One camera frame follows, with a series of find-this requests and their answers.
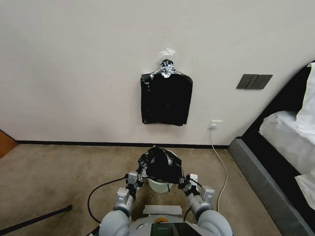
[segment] cable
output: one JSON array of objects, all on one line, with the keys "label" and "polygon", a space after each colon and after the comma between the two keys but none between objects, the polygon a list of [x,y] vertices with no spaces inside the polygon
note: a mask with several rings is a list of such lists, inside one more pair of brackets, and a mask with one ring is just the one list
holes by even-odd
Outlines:
[{"label": "cable", "polygon": [[94,217],[94,215],[92,214],[91,209],[90,209],[90,198],[91,198],[92,194],[95,192],[95,190],[99,189],[99,188],[102,187],[102,186],[105,186],[105,185],[107,185],[107,184],[111,184],[111,183],[114,183],[114,182],[117,182],[117,181],[120,181],[120,180],[123,180],[123,179],[126,179],[126,178],[128,178],[128,174],[126,174],[123,178],[116,179],[116,180],[112,180],[112,181],[110,181],[110,182],[101,184],[100,186],[94,188],[94,189],[92,190],[92,192],[90,193],[89,198],[88,198],[88,211],[89,211],[89,213],[90,213],[90,216],[91,216],[91,217],[93,218],[93,220],[95,220],[97,223],[100,224],[101,222],[100,222],[97,218]]},{"label": "cable", "polygon": [[198,184],[201,188],[202,188],[202,185],[199,184],[197,181],[193,180],[193,179],[190,179],[191,181],[195,182],[196,184]]},{"label": "cable", "polygon": [[220,191],[220,193],[219,193],[219,197],[218,197],[218,201],[217,201],[217,211],[220,213],[220,211],[219,211],[219,203],[220,203],[221,195],[222,195],[222,193],[223,193],[223,190],[224,190],[224,188],[225,188],[225,186],[226,186],[226,182],[227,182],[227,170],[226,170],[225,165],[224,165],[223,161],[221,160],[219,154],[218,154],[217,151],[214,149],[214,146],[213,146],[212,141],[211,141],[211,131],[212,131],[212,129],[210,129],[210,134],[209,134],[209,137],[210,137],[210,144],[211,144],[211,146],[212,146],[214,152],[215,152],[216,155],[218,156],[220,162],[222,163],[222,166],[224,167],[224,170],[225,170],[225,176],[226,176],[226,177],[225,177],[224,185],[223,185],[223,187],[222,187],[222,189],[221,189],[221,191]]},{"label": "cable", "polygon": [[185,212],[185,215],[184,215],[184,220],[183,220],[183,222],[185,222],[185,220],[186,220],[186,217],[187,217],[187,214],[188,214],[188,212],[191,210],[191,207],[189,207],[189,209]]}]

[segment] white bucket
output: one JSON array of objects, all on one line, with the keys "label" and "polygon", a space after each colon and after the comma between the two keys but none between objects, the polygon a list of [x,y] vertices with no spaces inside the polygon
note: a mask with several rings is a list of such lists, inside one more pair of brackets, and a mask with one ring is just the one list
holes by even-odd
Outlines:
[{"label": "white bucket", "polygon": [[151,189],[155,192],[158,193],[165,193],[168,191],[168,187],[167,187],[167,183],[164,181],[154,181],[152,179],[148,179],[149,181],[149,185],[151,187]]}]

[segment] white power cord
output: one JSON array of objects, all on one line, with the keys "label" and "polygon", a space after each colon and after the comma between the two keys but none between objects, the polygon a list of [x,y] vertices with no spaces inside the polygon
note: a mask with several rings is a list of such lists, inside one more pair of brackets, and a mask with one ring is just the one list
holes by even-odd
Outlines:
[{"label": "white power cord", "polygon": [[218,154],[217,151],[214,149],[214,146],[213,146],[212,141],[211,141],[211,131],[212,131],[212,129],[210,129],[210,134],[209,134],[209,136],[210,136],[210,144],[211,144],[211,146],[212,146],[214,152],[215,152],[216,155],[218,156],[220,162],[222,163],[222,166],[224,167],[224,170],[225,170],[225,176],[226,176],[226,177],[225,177],[224,185],[223,185],[223,187],[222,187],[222,189],[221,189],[221,191],[220,191],[220,193],[219,193],[218,202],[217,202],[217,210],[218,210],[218,212],[220,213],[220,211],[219,211],[219,203],[220,203],[221,195],[222,195],[222,193],[223,193],[223,190],[224,190],[224,188],[225,188],[225,186],[226,186],[226,182],[227,182],[227,170],[226,170],[225,165],[223,164],[223,161],[221,160],[219,154]]}]

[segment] wooden door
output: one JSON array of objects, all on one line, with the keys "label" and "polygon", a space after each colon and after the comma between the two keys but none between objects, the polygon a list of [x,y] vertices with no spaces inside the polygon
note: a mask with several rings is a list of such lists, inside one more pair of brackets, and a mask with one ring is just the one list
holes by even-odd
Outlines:
[{"label": "wooden door", "polygon": [[0,158],[4,157],[16,146],[17,142],[0,130]]}]

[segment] black cable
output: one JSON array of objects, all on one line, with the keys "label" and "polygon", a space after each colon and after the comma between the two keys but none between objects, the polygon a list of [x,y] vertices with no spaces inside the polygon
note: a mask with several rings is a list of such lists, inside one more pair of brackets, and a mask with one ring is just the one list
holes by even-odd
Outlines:
[{"label": "black cable", "polygon": [[202,187],[201,184],[199,184],[197,181],[193,180],[193,179],[190,179],[191,181],[195,182],[196,184],[198,184],[200,187]]},{"label": "black cable", "polygon": [[86,236],[90,236],[90,235],[96,235],[96,233],[99,231],[100,226],[98,225],[95,229],[92,230],[91,233],[87,234]]},{"label": "black cable", "polygon": [[189,209],[186,211],[186,213],[185,213],[185,215],[184,215],[184,221],[183,222],[185,222],[185,220],[186,220],[186,217],[187,217],[187,214],[188,214],[188,212],[191,210],[191,207],[189,207]]},{"label": "black cable", "polygon": [[88,211],[89,211],[89,213],[90,213],[90,216],[91,216],[91,217],[93,218],[93,220],[95,220],[97,223],[100,224],[101,222],[100,222],[97,218],[94,217],[94,215],[92,214],[91,209],[90,209],[90,198],[91,198],[92,194],[95,192],[95,190],[97,190],[98,188],[100,188],[100,187],[102,187],[102,186],[104,186],[104,185],[111,184],[111,183],[114,183],[114,182],[117,182],[117,181],[120,181],[120,180],[123,180],[123,179],[126,179],[126,178],[128,178],[128,174],[126,174],[123,178],[116,179],[116,180],[112,180],[112,181],[110,181],[110,182],[101,184],[100,186],[94,188],[94,189],[92,190],[92,192],[90,193],[89,198],[88,198]]}]

